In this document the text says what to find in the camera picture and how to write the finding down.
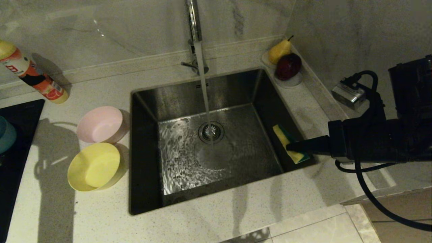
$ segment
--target black induction cooktop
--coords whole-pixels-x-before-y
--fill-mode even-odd
[[[0,109],[0,116],[6,118],[17,133],[13,146],[0,154],[0,243],[6,242],[22,172],[44,103],[43,99],[38,99]]]

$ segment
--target pink bowl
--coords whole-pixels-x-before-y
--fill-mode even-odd
[[[127,132],[121,111],[101,106],[89,111],[78,123],[76,134],[86,143],[115,143]]]

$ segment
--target sink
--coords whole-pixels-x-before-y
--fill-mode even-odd
[[[302,140],[263,69],[133,92],[130,213],[140,214],[286,173],[294,164],[273,132]]]

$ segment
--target running water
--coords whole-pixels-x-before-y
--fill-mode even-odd
[[[210,110],[209,110],[209,100],[207,98],[207,88],[206,88],[206,78],[204,77],[204,61],[203,61],[203,49],[201,46],[201,42],[194,42],[195,46],[195,52],[197,54],[197,61],[198,61],[198,70],[200,72],[200,79],[201,79],[201,89],[203,90],[203,96],[204,96],[204,106],[206,107],[206,113],[207,113],[207,123],[208,123],[208,129],[211,139],[211,144],[213,145],[213,130],[212,125],[210,123]]]

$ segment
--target yellow sponge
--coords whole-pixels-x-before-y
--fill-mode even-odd
[[[273,126],[273,131],[276,134],[276,136],[279,138],[280,143],[282,144],[283,148],[285,149],[287,144],[290,144],[290,139],[292,142],[295,142],[294,138],[289,135],[285,129],[283,129],[282,126],[275,125]],[[303,162],[305,160],[309,159],[309,155],[307,153],[299,153],[295,151],[286,151],[288,156],[291,157],[291,159],[294,161],[295,164],[298,164],[300,162]]]

